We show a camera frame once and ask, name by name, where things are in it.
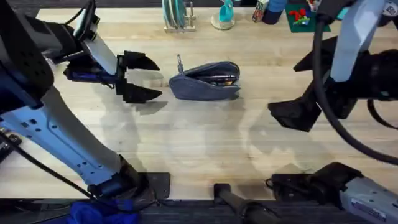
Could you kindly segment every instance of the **gray pencil case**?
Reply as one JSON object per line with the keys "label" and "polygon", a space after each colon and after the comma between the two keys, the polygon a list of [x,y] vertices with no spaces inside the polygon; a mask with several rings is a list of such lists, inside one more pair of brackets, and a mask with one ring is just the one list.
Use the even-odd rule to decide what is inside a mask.
{"label": "gray pencil case", "polygon": [[[216,86],[198,80],[200,76],[234,75],[236,81],[228,86]],[[223,100],[233,98],[239,91],[239,67],[233,62],[208,63],[189,69],[170,79],[169,85],[176,98],[181,100]]]}

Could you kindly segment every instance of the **black cable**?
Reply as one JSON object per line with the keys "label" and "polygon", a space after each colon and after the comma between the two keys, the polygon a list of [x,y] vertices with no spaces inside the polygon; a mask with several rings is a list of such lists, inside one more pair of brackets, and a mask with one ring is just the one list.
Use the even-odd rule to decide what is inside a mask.
{"label": "black cable", "polygon": [[150,206],[152,206],[153,204],[156,203],[157,199],[155,198],[153,202],[148,203],[147,205],[143,205],[141,207],[139,207],[138,209],[134,209],[134,210],[121,210],[119,208],[116,208],[112,205],[108,205],[106,202],[101,201],[100,198],[96,198],[94,197],[94,195],[90,194],[89,192],[87,192],[85,189],[81,188],[79,185],[73,183],[72,181],[70,181],[69,179],[67,179],[66,177],[60,175],[59,173],[55,172],[54,170],[52,170],[51,168],[47,167],[46,165],[44,165],[43,163],[41,163],[40,161],[38,161],[37,159],[35,159],[34,157],[32,157],[30,154],[28,154],[27,152],[25,152],[25,150],[23,150],[22,148],[20,148],[19,146],[17,146],[15,143],[13,143],[5,134],[0,132],[0,141],[6,143],[12,150],[16,151],[18,154],[20,154],[23,158],[27,159],[29,162],[33,163],[35,166],[37,166],[38,168],[44,170],[46,173],[52,175],[53,177],[57,178],[58,180],[61,180],[62,182],[66,183],[67,185],[73,187],[74,189],[78,190],[80,193],[82,193],[83,195],[85,195],[86,197],[88,197],[90,200],[94,201],[94,202],[98,202],[104,206],[107,206],[109,208],[112,208],[113,210],[117,211],[117,212],[122,212],[122,213],[137,213],[142,211],[143,209],[149,208]]}
{"label": "black cable", "polygon": [[102,78],[102,76],[101,75],[96,75],[96,78],[97,78],[97,80],[102,84],[102,85],[105,85],[105,86],[107,86],[107,87],[109,87],[111,90],[113,90],[114,89],[114,84],[109,84],[105,79],[103,79]]}
{"label": "black cable", "polygon": [[39,209],[29,209],[29,208],[24,208],[22,205],[14,205],[14,208],[23,211],[23,212],[54,212],[54,211],[61,211],[61,210],[65,210],[67,208],[70,208],[70,205],[72,203],[69,203],[67,205],[62,205],[61,207],[58,208],[49,208],[49,206],[47,205],[47,208],[42,208],[40,207]]}
{"label": "black cable", "polygon": [[354,147],[359,152],[369,156],[370,158],[386,162],[388,164],[398,165],[398,158],[386,155],[377,151],[374,151],[370,147],[365,146],[357,139],[352,137],[349,132],[344,128],[344,126],[339,122],[335,116],[333,110],[330,108],[328,99],[326,97],[325,90],[323,89],[322,81],[322,36],[323,28],[325,27],[325,22],[317,18],[317,23],[315,26],[315,35],[313,40],[313,80],[314,89],[317,96],[317,102],[320,108],[324,112],[327,120],[331,126],[336,130],[336,132],[352,147]]}
{"label": "black cable", "polygon": [[94,0],[89,0],[86,2],[86,4],[72,17],[70,18],[68,21],[66,21],[65,25],[69,25],[71,22],[73,22],[78,16],[80,16],[80,14],[83,12],[83,10],[85,9],[85,7],[87,7],[87,5]]}
{"label": "black cable", "polygon": [[168,203],[164,202],[163,200],[157,200],[156,201],[157,205],[163,205],[168,208],[215,208],[217,204],[214,202],[211,204],[204,204],[204,205],[169,205]]}
{"label": "black cable", "polygon": [[268,187],[269,189],[274,190],[274,184],[278,184],[278,185],[287,187],[287,188],[289,188],[290,190],[294,190],[294,191],[296,191],[296,192],[298,192],[298,193],[301,193],[301,194],[303,194],[303,195],[306,195],[306,196],[307,196],[307,195],[310,195],[310,191],[309,191],[309,190],[305,190],[305,189],[303,189],[303,188],[301,188],[301,187],[297,187],[297,186],[295,186],[295,185],[293,185],[293,184],[290,184],[290,183],[288,183],[288,182],[274,181],[274,180],[272,180],[271,178],[269,178],[269,179],[266,180],[266,185],[267,185],[267,187]]}
{"label": "black cable", "polygon": [[40,223],[44,223],[44,222],[47,222],[47,221],[50,221],[50,220],[55,220],[55,219],[57,219],[57,218],[64,217],[65,215],[66,215],[66,214],[57,215],[57,216],[55,216],[55,217],[46,218],[46,219],[44,219],[44,220],[39,220],[39,221],[30,223],[30,224],[40,224]]}
{"label": "black cable", "polygon": [[369,113],[371,114],[372,118],[375,119],[379,124],[381,124],[387,128],[392,128],[392,129],[398,130],[398,127],[395,127],[392,124],[388,123],[386,120],[384,120],[379,115],[379,113],[376,110],[376,107],[374,106],[374,100],[368,100],[368,110],[369,110]]}
{"label": "black cable", "polygon": [[38,168],[46,171],[48,174],[52,175],[53,177],[57,178],[58,180],[61,180],[62,182],[66,183],[69,186],[73,187],[74,189],[78,190],[80,193],[82,193],[86,197],[88,197],[90,199],[95,199],[94,196],[92,196],[90,193],[88,193],[85,189],[81,188],[79,185],[73,183],[72,181],[68,180],[64,176],[60,175],[59,173],[55,172],[51,168],[47,167],[46,165],[44,165],[37,159],[33,158],[31,155],[29,155],[27,152],[25,152],[25,150],[21,149],[19,146],[14,144],[5,134],[0,133],[0,141],[5,142],[10,148],[12,148],[18,154],[20,154],[23,158],[27,159],[29,162],[33,163]]}

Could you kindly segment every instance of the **wooden tabletop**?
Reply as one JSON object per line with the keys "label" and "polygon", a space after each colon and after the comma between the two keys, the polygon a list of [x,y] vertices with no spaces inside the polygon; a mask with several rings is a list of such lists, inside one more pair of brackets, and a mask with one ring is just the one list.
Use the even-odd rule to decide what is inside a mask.
{"label": "wooden tabletop", "polygon": [[[55,70],[55,86],[70,109],[110,149],[138,171],[170,172],[170,198],[212,198],[215,183],[230,183],[247,198],[272,198],[264,179],[276,172],[315,172],[339,161],[398,193],[398,167],[370,159],[348,146],[324,116],[310,133],[282,128],[267,104],[300,96],[311,78],[292,67],[311,49],[313,34],[292,34],[285,15],[268,26],[251,20],[254,9],[236,8],[236,25],[222,32],[211,26],[218,9],[195,9],[197,31],[166,34],[161,9],[98,9],[99,34],[114,53],[145,52],[159,73],[130,72],[138,85],[163,95],[144,105],[129,105],[102,85],[75,83]],[[43,9],[45,21],[67,21],[77,9]],[[340,23],[331,27],[338,34]],[[397,48],[393,26],[377,30],[371,52]],[[241,69],[240,97],[231,101],[177,100],[168,80],[177,73],[177,54],[185,69],[230,60]],[[362,142],[398,156],[396,131],[373,121],[364,101],[344,125]],[[397,103],[378,103],[382,116],[397,124]],[[83,181],[49,153],[24,140],[22,147],[82,187]],[[0,198],[84,198],[73,188],[36,168],[16,153],[0,164]]]}

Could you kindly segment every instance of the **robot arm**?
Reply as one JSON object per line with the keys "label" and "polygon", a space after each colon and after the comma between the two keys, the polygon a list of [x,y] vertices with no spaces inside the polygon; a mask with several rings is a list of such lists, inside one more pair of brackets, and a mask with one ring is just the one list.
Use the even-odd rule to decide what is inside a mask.
{"label": "robot arm", "polygon": [[314,174],[274,174],[267,184],[279,201],[314,200],[371,223],[398,223],[398,195],[339,162]]}
{"label": "robot arm", "polygon": [[46,58],[54,64],[69,62],[64,71],[69,80],[115,88],[126,103],[145,103],[157,98],[162,94],[160,91],[128,83],[125,74],[128,68],[159,70],[159,67],[143,53],[125,51],[124,55],[115,56],[96,32],[100,18],[95,10],[95,1],[90,0],[77,18],[76,29],[25,15],[17,18]]}
{"label": "robot arm", "polygon": [[42,52],[56,57],[75,52],[71,28],[18,17],[6,1],[0,1],[0,12],[0,126],[64,162],[97,197],[140,194],[148,187],[145,178],[100,143],[53,86]]}
{"label": "robot arm", "polygon": [[[322,1],[321,5],[328,2],[332,6],[337,4]],[[386,50],[373,55],[368,51],[386,1],[351,2],[353,5],[341,22],[340,35],[322,42],[323,87],[338,119],[346,119],[359,99],[398,99],[396,63],[391,60],[398,57],[398,51]],[[312,57],[310,52],[294,70],[312,70]],[[313,82],[300,98],[270,103],[268,108],[282,126],[300,131],[310,131],[322,112]]]}

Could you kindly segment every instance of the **blue bottle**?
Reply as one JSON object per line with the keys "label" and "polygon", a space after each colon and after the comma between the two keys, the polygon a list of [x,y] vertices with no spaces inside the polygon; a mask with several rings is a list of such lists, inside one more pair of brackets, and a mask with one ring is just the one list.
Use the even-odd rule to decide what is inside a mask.
{"label": "blue bottle", "polygon": [[231,22],[232,18],[234,17],[234,9],[233,9],[233,2],[232,0],[225,0],[223,7],[220,9],[220,22]]}
{"label": "blue bottle", "polygon": [[262,21],[270,25],[277,23],[286,4],[287,0],[269,0],[267,9],[262,17]]}

